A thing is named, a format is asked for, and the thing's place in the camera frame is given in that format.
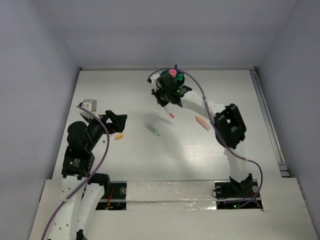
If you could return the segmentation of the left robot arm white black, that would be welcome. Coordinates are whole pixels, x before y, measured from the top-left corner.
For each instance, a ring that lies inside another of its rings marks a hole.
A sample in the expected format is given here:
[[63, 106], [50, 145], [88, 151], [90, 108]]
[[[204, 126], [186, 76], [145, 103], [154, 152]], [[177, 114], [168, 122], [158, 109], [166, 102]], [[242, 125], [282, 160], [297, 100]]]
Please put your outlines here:
[[110, 177], [93, 168], [93, 149], [103, 135], [122, 133], [128, 116], [111, 110], [97, 115], [78, 105], [84, 121], [67, 128], [67, 143], [61, 170], [59, 205], [50, 217], [43, 240], [84, 240], [90, 221], [101, 198], [111, 192]]

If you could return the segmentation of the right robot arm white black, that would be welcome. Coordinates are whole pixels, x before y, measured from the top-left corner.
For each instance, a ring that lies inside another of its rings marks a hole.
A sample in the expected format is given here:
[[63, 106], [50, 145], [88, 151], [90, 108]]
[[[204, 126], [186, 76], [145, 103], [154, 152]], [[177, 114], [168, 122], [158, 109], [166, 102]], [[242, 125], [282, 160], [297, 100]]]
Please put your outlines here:
[[218, 143], [224, 147], [224, 154], [229, 163], [229, 182], [219, 189], [226, 198], [240, 198], [248, 191], [253, 181], [244, 157], [244, 140], [247, 130], [244, 120], [235, 104], [223, 105], [207, 100], [184, 85], [185, 78], [178, 73], [154, 73], [147, 80], [151, 84], [151, 94], [161, 107], [177, 105], [208, 119], [215, 131]]

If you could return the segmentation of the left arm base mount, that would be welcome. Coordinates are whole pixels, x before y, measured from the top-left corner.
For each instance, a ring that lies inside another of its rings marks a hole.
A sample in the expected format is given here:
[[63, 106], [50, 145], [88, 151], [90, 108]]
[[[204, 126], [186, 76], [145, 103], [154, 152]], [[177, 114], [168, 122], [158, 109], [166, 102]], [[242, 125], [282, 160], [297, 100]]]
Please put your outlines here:
[[97, 211], [122, 211], [127, 208], [127, 182], [112, 181], [110, 191], [106, 193], [96, 206]]

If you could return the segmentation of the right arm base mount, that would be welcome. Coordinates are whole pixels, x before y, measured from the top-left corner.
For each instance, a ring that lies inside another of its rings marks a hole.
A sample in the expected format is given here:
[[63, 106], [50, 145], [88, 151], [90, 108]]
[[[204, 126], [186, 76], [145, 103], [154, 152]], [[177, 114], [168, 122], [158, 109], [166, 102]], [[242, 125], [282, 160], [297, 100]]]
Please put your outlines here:
[[243, 191], [233, 188], [230, 181], [216, 181], [214, 183], [214, 188], [211, 192], [211, 195], [215, 199], [217, 210], [262, 210], [263, 205], [259, 193], [251, 201], [249, 201], [256, 194], [258, 188], [259, 186], [256, 180], [251, 182]]

